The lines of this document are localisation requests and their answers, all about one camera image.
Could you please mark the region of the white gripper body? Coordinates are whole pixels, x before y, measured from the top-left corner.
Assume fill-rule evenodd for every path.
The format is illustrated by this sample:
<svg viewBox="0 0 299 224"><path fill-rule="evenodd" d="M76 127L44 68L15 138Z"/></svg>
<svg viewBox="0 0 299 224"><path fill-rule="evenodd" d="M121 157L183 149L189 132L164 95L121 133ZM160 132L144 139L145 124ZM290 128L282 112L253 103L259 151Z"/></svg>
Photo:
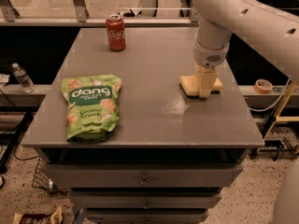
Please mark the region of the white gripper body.
<svg viewBox="0 0 299 224"><path fill-rule="evenodd" d="M203 67L216 67L224 62L229 45L221 49L208 49L195 41L193 47L193 56L196 63Z"/></svg>

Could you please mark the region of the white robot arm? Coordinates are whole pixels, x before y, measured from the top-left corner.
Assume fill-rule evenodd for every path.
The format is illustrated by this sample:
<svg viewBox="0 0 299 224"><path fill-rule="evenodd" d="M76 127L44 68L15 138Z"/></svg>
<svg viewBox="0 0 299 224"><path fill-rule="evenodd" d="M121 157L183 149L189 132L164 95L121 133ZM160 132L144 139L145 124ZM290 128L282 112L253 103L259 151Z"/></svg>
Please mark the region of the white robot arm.
<svg viewBox="0 0 299 224"><path fill-rule="evenodd" d="M194 57L225 53L235 34L293 82L299 81L298 18L257 0L193 0L201 15ZM208 224L299 224L299 161L245 161Z"/></svg>

